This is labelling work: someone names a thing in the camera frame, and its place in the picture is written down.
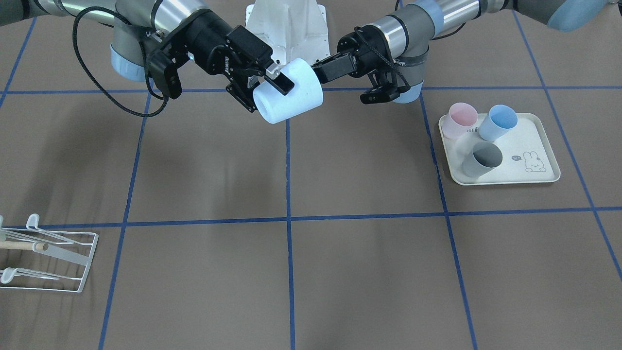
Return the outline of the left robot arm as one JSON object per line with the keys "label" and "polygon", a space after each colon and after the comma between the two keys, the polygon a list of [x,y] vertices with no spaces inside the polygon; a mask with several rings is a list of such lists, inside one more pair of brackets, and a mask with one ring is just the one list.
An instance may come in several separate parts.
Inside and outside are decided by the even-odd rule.
{"label": "left robot arm", "polygon": [[312,68],[321,84],[368,77],[363,104],[406,104],[420,96],[430,42],[458,33],[484,14],[516,11],[568,33],[592,20],[605,0],[414,0],[340,38],[336,53]]}

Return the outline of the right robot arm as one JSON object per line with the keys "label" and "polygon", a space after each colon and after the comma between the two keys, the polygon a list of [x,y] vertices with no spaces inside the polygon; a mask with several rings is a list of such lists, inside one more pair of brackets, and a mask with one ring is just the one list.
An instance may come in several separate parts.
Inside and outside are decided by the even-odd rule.
{"label": "right robot arm", "polygon": [[232,27],[205,0],[3,0],[1,24],[40,16],[73,18],[72,44],[76,58],[91,81],[108,91],[87,68],[78,48],[81,20],[111,27],[111,66],[128,80],[146,84],[162,100],[182,93],[178,69],[192,60],[209,75],[222,75],[228,93],[253,112],[253,91],[263,77],[281,95],[294,82],[272,60],[273,49],[242,26]]}

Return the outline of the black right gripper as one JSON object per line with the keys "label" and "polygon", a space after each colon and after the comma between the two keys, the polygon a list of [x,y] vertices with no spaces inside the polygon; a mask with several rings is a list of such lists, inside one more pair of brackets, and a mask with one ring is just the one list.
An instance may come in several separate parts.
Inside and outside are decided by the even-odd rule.
{"label": "black right gripper", "polygon": [[225,76],[226,91],[250,112],[257,109],[253,99],[253,90],[259,86],[256,77],[265,75],[282,95],[295,87],[281,68],[272,66],[273,49],[268,44],[243,26],[231,27],[212,10],[198,10],[183,20],[165,36],[160,50],[191,55],[202,71]]}

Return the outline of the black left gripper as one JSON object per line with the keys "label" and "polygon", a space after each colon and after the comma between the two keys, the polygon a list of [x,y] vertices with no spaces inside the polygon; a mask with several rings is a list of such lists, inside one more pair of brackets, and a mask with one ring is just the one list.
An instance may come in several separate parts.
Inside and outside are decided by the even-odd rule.
{"label": "black left gripper", "polygon": [[373,86],[391,85],[389,78],[396,78],[391,73],[391,51],[386,35],[380,28],[368,24],[355,27],[352,33],[340,38],[336,54],[311,65],[321,84],[349,75],[360,78],[374,75]]}

